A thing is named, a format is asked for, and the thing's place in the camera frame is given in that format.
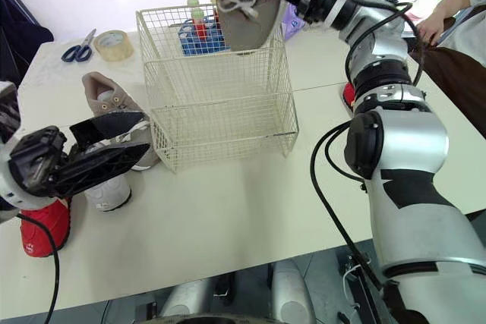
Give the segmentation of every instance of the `white table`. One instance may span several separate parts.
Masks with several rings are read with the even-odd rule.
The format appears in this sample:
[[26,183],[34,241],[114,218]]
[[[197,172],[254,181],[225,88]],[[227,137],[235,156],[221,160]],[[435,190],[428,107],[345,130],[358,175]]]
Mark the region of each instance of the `white table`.
[[[43,45],[20,90],[21,133],[48,124],[67,131],[68,125],[90,118],[80,81],[89,71],[113,78],[146,108],[138,41],[131,38],[136,52],[119,63],[104,62],[95,54],[87,63],[65,64],[59,58],[71,44]],[[59,252],[56,309],[344,244],[314,192],[308,165],[318,138],[349,119],[341,101],[347,46],[333,31],[309,31],[289,40],[287,52],[301,128],[290,156],[270,154],[178,175],[162,164],[142,173],[132,171],[132,200],[114,212],[99,212],[82,194],[76,196],[71,235]],[[415,69],[414,61],[410,65]],[[450,133],[450,155],[435,178],[437,189],[464,213],[485,208],[484,139],[426,75],[420,87]],[[55,112],[49,111],[52,105]],[[341,166],[343,147],[344,137],[332,150]],[[370,238],[367,195],[322,157],[317,176],[324,193],[354,240]],[[12,219],[0,226],[0,267],[7,272],[0,284],[0,318],[47,311],[51,300],[52,258],[28,257],[19,225]]]

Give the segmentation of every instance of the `blue scissors handle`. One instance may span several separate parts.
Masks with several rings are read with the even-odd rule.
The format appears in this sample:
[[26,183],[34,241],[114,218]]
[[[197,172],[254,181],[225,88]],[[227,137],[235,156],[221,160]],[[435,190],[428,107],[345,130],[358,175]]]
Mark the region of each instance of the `blue scissors handle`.
[[88,45],[80,47],[76,52],[76,61],[83,62],[91,57],[93,50]]
[[64,62],[72,62],[76,58],[77,52],[81,49],[80,45],[72,46],[61,56],[61,60]]
[[86,61],[91,57],[93,50],[88,45],[81,47],[81,45],[72,46],[61,56],[61,60],[64,62],[72,62],[74,60],[78,62]]

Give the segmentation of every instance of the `scissors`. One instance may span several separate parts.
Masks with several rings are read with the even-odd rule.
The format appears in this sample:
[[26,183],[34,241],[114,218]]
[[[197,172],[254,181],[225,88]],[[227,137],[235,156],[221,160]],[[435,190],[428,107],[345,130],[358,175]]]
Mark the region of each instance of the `scissors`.
[[74,60],[78,62],[86,61],[91,57],[93,50],[90,47],[90,43],[93,40],[94,33],[96,33],[96,28],[90,32],[84,39],[83,43],[77,46],[72,46],[68,49],[61,57],[64,62],[72,62]]

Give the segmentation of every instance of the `red shoe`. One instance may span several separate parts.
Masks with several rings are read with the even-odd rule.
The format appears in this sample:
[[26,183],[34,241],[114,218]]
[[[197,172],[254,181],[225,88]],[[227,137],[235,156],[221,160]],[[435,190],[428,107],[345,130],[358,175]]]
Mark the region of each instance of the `red shoe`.
[[[58,250],[68,240],[71,229],[71,201],[57,199],[53,204],[40,210],[22,210],[22,214],[44,224],[51,232]],[[22,221],[22,245],[31,257],[47,257],[52,254],[52,246],[46,233],[36,225]]]
[[355,88],[352,83],[347,83],[344,87],[342,99],[346,106],[352,111],[352,106],[355,104]]

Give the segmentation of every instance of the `robotic arm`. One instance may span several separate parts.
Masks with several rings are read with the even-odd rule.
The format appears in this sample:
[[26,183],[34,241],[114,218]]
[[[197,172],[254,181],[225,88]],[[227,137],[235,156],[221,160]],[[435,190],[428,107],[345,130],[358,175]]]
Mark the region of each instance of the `robotic arm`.
[[484,321],[486,253],[467,218],[433,185],[449,141],[409,76],[403,19],[369,32],[393,13],[355,0],[287,1],[308,23],[338,30],[354,50],[346,73],[356,100],[344,153],[368,192],[390,312],[399,322]]
[[76,144],[63,152],[65,135],[46,127],[24,136],[15,87],[0,82],[0,223],[19,209],[42,209],[56,197],[72,197],[128,171],[149,148],[148,143],[124,143],[90,151],[90,146],[130,130],[144,117],[141,112],[120,111],[71,126]]

